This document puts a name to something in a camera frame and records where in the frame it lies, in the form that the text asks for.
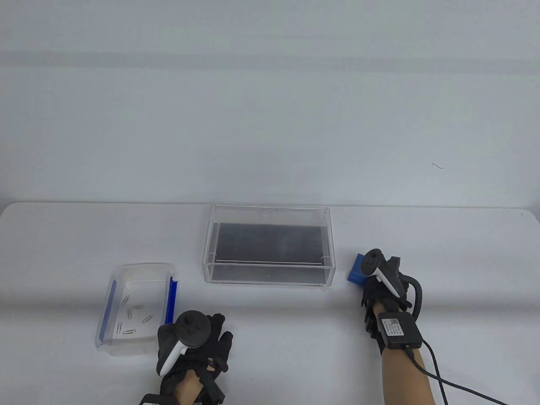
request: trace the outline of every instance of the white wall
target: white wall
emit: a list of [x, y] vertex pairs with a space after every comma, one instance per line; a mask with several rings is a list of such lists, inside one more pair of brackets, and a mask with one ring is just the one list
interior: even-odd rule
[[526, 0], [3, 0], [0, 200], [539, 214], [539, 38]]

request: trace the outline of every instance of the plastic container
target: plastic container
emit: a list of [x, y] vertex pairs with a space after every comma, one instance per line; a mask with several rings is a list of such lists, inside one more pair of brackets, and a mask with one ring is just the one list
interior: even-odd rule
[[213, 205], [202, 267], [212, 283], [330, 286], [330, 210]]
[[96, 347], [113, 356], [156, 352], [158, 328], [173, 322], [176, 287], [170, 264], [116, 269], [97, 328]]

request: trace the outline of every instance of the blue sponge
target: blue sponge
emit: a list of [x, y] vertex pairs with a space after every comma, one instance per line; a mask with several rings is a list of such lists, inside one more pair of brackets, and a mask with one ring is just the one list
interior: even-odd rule
[[369, 277], [366, 277], [362, 273], [362, 260], [364, 259], [363, 254], [358, 254], [356, 260], [354, 261], [353, 268], [350, 270], [349, 277], [347, 280], [358, 284], [360, 287], [363, 287]]

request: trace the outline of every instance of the black cable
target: black cable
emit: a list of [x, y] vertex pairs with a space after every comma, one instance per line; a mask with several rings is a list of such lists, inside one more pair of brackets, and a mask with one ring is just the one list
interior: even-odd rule
[[[491, 401], [491, 402], [495, 402], [495, 403], [498, 403], [499, 405], [508, 405], [507, 403], [505, 402], [502, 402], [502, 401], [499, 401], [499, 400], [496, 400], [495, 398], [492, 398], [490, 396], [487, 396], [487, 395], [484, 395], [482, 393], [479, 393], [478, 391], [474, 391], [473, 389], [470, 389], [470, 388], [467, 388], [467, 387], [463, 387], [463, 386], [460, 386], [458, 384], [455, 384], [453, 382], [450, 382], [448, 380], [445, 380], [439, 376], [436, 376], [435, 374], [432, 374], [430, 373], [429, 371], [425, 370], [424, 368], [422, 368], [422, 366], [420, 366], [420, 364], [418, 364], [418, 362], [415, 360], [414, 358], [414, 352], [413, 350], [410, 348], [410, 347], [406, 347], [405, 348], [405, 351], [407, 352], [407, 355], [409, 356], [410, 360], [413, 362], [413, 364], [416, 366], [416, 368], [418, 370], [420, 370], [422, 373], [426, 374], [428, 377], [431, 377], [432, 379], [435, 379], [439, 382], [442, 382], [448, 386], [451, 386], [451, 387], [454, 387], [454, 388], [457, 388], [457, 389], [461, 389], [463, 391], [466, 391], [468, 393], [471, 393], [471, 394], [474, 394], [474, 395], [477, 395], [479, 396], [480, 398], [484, 398], [485, 400], [488, 400], [488, 401]], [[433, 351], [430, 350], [430, 353], [433, 357], [433, 363], [435, 364], [435, 354], [433, 353]]]
[[441, 381], [442, 377], [441, 377], [441, 373], [439, 372], [439, 369], [438, 369], [437, 359], [435, 358], [435, 353], [433, 353], [433, 349], [431, 348], [431, 346], [429, 345], [428, 342], [426, 342], [425, 340], [422, 340], [422, 342], [424, 343], [424, 345], [426, 345], [429, 352], [431, 353], [431, 358], [433, 359], [433, 366], [435, 366], [435, 374], [437, 374], [439, 388], [441, 389], [442, 400], [444, 401], [444, 405], [448, 405], [448, 400], [446, 398], [446, 393], [444, 392], [444, 385], [442, 384], [442, 381]]

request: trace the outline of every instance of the sticker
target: sticker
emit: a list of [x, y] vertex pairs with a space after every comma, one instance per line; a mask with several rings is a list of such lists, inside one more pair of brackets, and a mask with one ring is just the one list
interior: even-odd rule
[[382, 325], [388, 336], [405, 336], [400, 322], [395, 318], [381, 319]]

